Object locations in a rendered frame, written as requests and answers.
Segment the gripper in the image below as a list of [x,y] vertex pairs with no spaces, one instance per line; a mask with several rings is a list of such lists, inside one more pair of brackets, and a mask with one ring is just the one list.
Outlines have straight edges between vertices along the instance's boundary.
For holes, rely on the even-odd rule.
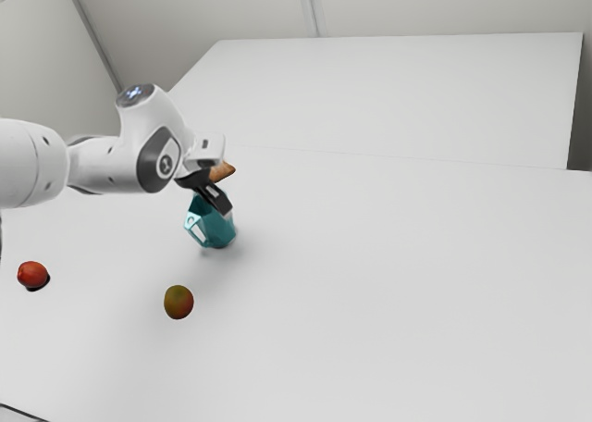
[[227,217],[232,211],[232,203],[226,193],[211,181],[212,169],[181,165],[174,181],[180,188],[199,193],[222,217]]

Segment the teal faceted mug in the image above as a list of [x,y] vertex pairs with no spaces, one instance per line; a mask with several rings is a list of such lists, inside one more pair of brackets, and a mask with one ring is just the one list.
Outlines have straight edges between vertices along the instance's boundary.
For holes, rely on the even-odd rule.
[[199,193],[192,197],[184,229],[203,248],[224,248],[236,238],[233,216],[223,217]]

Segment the brown bread slice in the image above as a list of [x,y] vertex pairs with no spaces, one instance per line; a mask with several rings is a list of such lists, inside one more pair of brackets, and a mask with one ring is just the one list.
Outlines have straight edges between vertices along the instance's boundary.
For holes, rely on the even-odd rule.
[[227,177],[233,175],[236,172],[236,168],[227,161],[222,161],[219,165],[210,168],[209,180],[213,183],[218,183]]

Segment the green red mango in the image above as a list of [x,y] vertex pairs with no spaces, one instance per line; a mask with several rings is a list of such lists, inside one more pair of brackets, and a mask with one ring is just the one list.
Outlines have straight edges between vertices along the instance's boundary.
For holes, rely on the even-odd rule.
[[187,317],[194,307],[192,292],[183,285],[172,285],[166,289],[164,296],[166,314],[175,320]]

